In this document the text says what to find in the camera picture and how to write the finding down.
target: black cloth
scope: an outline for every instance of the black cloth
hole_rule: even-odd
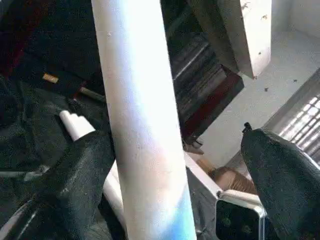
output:
[[[0,84],[2,170],[34,170],[39,165],[52,167],[72,143],[59,118],[62,110],[85,116],[95,129],[110,132],[105,104],[82,96],[78,100],[68,99],[16,79],[0,78]],[[197,239],[211,240],[214,236],[215,198],[188,169],[187,176]],[[40,180],[23,182],[0,177],[0,226],[39,189],[40,184]],[[98,209],[87,239],[125,239],[125,232],[105,199]]]

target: black fabric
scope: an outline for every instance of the black fabric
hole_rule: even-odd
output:
[[[83,98],[64,96],[33,88],[30,85],[0,78],[0,168],[35,170],[39,165],[52,167],[72,140],[59,118],[69,110],[85,116],[97,129],[110,132],[105,106]],[[7,222],[21,203],[42,186],[39,179],[24,182],[20,178],[0,178],[0,226]]]
[[[266,129],[244,131],[241,153],[280,239],[320,239],[320,169]]]
[[[53,166],[72,143],[59,118],[68,110],[85,116],[97,130],[110,132],[106,106],[88,98],[68,99],[53,92],[33,88],[25,82],[1,78],[0,94],[13,99],[8,123],[0,129],[0,164],[3,168],[35,169],[40,164]],[[7,108],[8,101],[0,101]],[[211,240],[214,229],[215,198],[187,169],[197,239]],[[21,203],[42,187],[41,179],[23,182],[21,179],[0,178],[0,226],[7,222]],[[99,205],[102,216],[86,233],[87,239],[125,239],[125,233],[108,202]]]
[[[45,74],[57,78],[57,82],[52,83],[43,79]],[[23,54],[10,79],[23,81],[34,88],[41,88],[66,97],[74,96],[85,82],[63,68],[49,64],[28,53]]]

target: window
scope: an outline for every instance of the window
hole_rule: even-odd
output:
[[[315,96],[302,107],[279,135],[305,151],[318,139],[319,131],[320,96]]]

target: white wall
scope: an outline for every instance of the white wall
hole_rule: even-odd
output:
[[[245,88],[201,136],[206,158],[225,165],[240,150],[244,123],[262,127],[319,67],[320,39],[300,32],[276,36],[270,65],[256,80],[242,77]]]
[[[292,4],[293,0],[272,0],[272,39],[278,33],[288,30]]]
[[[320,38],[320,0],[294,0],[291,26],[298,31]]]

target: wooden beam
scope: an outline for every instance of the wooden beam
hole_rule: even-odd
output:
[[[256,78],[271,60],[272,0],[217,0],[239,70]]]

